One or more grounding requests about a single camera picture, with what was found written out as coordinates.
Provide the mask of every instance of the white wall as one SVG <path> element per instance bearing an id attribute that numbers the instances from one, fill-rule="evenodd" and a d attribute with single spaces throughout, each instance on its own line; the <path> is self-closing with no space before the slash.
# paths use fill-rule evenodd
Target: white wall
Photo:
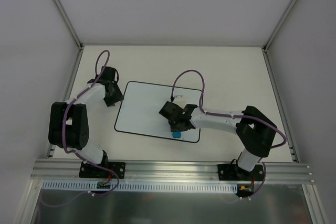
<path id="1" fill-rule="evenodd" d="M 300 0 L 270 49 L 298 145 L 329 216 L 336 212 L 336 0 Z"/>
<path id="2" fill-rule="evenodd" d="M 263 46 L 290 0 L 61 0 L 82 42 Z"/>
<path id="3" fill-rule="evenodd" d="M 13 223 L 48 146 L 77 49 L 51 0 L 0 0 L 0 222 Z"/>

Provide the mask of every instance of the white table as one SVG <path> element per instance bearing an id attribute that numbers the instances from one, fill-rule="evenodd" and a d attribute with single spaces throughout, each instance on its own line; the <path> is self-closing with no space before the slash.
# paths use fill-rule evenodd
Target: white table
<path id="1" fill-rule="evenodd" d="M 71 97 L 79 93 L 95 75 L 95 62 L 104 49 L 111 52 L 108 66 L 117 68 L 119 87 L 124 92 L 129 81 L 172 85 L 184 70 L 197 69 L 205 78 L 204 107 L 243 110 L 257 107 L 283 131 L 275 96 L 260 48 L 247 47 L 167 47 L 167 46 L 85 46 Z M 99 62 L 103 65 L 105 56 Z M 188 73 L 178 86 L 200 89 L 199 76 Z M 109 159 L 151 161 L 231 161 L 244 146 L 238 136 L 202 129 L 198 143 L 116 132 L 114 123 L 120 103 L 107 108 L 101 101 L 89 112 L 90 141 L 105 150 Z M 282 138 L 277 134 L 274 144 Z M 76 158 L 60 148 L 54 158 Z M 265 162 L 292 162 L 288 145 L 271 150 Z"/>

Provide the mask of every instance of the black border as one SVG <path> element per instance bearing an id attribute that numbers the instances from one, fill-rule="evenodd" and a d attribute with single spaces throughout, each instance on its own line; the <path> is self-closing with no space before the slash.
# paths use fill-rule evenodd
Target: black border
<path id="1" fill-rule="evenodd" d="M 157 86 L 165 86 L 165 87 L 173 87 L 173 86 L 169 86 L 169 85 L 163 85 L 163 84 L 156 84 L 156 83 L 149 83 L 149 82 L 142 82 L 142 81 L 129 81 L 127 84 L 126 84 L 126 88 L 125 88 L 125 91 L 124 91 L 124 97 L 125 97 L 125 94 L 126 94 L 126 90 L 127 90 L 127 86 L 130 82 L 137 82 L 137 83 L 144 83 L 144 84 L 151 84 L 151 85 L 157 85 Z M 175 86 L 176 88 L 180 88 L 180 89 L 190 89 L 190 88 L 183 88 L 183 87 L 177 87 Z M 201 138 L 201 129 L 199 130 L 199 134 L 198 134 L 198 140 L 196 142 L 190 142 L 190 141 L 184 141 L 184 140 L 178 140 L 178 139 L 171 139 L 171 138 L 167 138 L 167 137 L 161 137 L 161 136 L 151 136 L 151 135 L 145 135 L 145 134 L 139 134 L 139 133 L 133 133 L 133 132 L 126 132 L 126 131 L 118 131 L 116 129 L 116 124 L 117 124 L 117 120 L 118 120 L 118 117 L 119 117 L 119 113 L 120 113 L 120 110 L 121 110 L 121 106 L 122 106 L 122 103 L 119 107 L 119 111 L 118 111 L 118 115 L 117 115 L 117 118 L 116 118 L 116 121 L 114 123 L 114 130 L 117 131 L 117 132 L 122 132 L 122 133 L 128 133 L 128 134 L 134 134 L 134 135 L 140 135 L 140 136 L 149 136 L 149 137 L 153 137 L 153 138 L 161 138 L 161 139 L 168 139 L 168 140 L 173 140 L 173 141 L 179 141 L 179 142 L 183 142 L 183 143 L 190 143 L 190 144 L 196 144 L 199 142 L 200 138 Z"/>

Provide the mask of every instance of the white vent strip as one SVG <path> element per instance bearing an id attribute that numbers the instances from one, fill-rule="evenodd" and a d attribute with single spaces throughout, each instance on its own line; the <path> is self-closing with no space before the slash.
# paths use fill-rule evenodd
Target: white vent strip
<path id="1" fill-rule="evenodd" d="M 107 191 L 108 189 L 97 189 L 98 181 L 71 181 L 71 180 L 45 180 L 43 189 L 53 190 L 94 190 Z M 172 193 L 216 193 L 236 194 L 236 184 L 224 183 L 146 183 L 146 182 L 122 182 L 116 191 L 147 191 L 147 192 L 172 192 Z"/>

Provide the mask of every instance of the blue object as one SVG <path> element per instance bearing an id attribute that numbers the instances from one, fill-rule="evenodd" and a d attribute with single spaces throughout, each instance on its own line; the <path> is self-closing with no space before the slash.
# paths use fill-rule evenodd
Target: blue object
<path id="1" fill-rule="evenodd" d="M 173 132 L 173 138 L 181 138 L 182 134 L 180 132 Z"/>

